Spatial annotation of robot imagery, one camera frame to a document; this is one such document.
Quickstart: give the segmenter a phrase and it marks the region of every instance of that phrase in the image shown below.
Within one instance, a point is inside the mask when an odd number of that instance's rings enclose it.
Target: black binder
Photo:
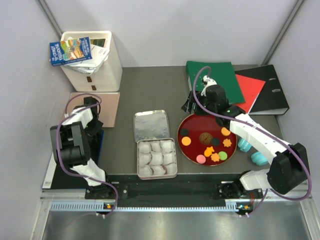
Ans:
[[[273,65],[235,71],[235,74],[265,81],[250,115],[283,115],[289,105]]]

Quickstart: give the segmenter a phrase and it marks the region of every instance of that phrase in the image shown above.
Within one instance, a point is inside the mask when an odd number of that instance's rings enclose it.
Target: blue book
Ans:
[[[92,59],[89,37],[50,43],[50,62],[52,66],[71,64],[88,59]]]

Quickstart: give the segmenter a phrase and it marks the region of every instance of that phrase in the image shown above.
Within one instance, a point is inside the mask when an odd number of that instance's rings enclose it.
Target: paper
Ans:
[[[250,110],[254,105],[259,93],[264,87],[265,81],[237,74],[235,76],[238,80],[239,86],[241,88],[245,100],[244,103],[237,103],[235,105],[245,110],[245,112],[248,114],[250,113]]]

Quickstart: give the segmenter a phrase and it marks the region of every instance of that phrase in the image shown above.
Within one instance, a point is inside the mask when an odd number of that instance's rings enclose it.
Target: light blue object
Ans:
[[[259,151],[257,151],[256,153],[252,154],[251,160],[252,160],[253,163],[257,164],[258,166],[263,166],[263,165],[266,165],[268,163],[268,160]]]
[[[248,152],[250,150],[250,148],[252,146],[251,146],[251,144],[249,142],[247,142],[246,140],[241,138],[240,141],[238,142],[238,147],[240,148],[240,151],[246,153],[246,152]]]

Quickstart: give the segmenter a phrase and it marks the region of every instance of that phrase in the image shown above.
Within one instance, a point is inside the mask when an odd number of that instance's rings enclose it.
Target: red round tray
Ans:
[[[187,129],[188,135],[191,139],[191,144],[189,146],[184,146],[182,144],[182,136],[180,134],[181,129]],[[204,155],[207,148],[213,147],[214,153],[219,153],[221,151],[227,153],[226,160],[213,161],[211,157],[206,157],[205,162],[202,165],[206,166],[217,166],[223,164],[228,159],[232,157],[237,148],[237,136],[231,133],[229,136],[224,136],[221,133],[222,127],[216,123],[216,119],[212,115],[195,115],[192,114],[182,121],[178,129],[178,144],[182,153],[191,161],[199,164],[196,160],[198,155]],[[213,146],[211,143],[212,138],[217,138],[220,141],[218,146]],[[223,141],[229,139],[231,141],[230,147],[225,147]]]

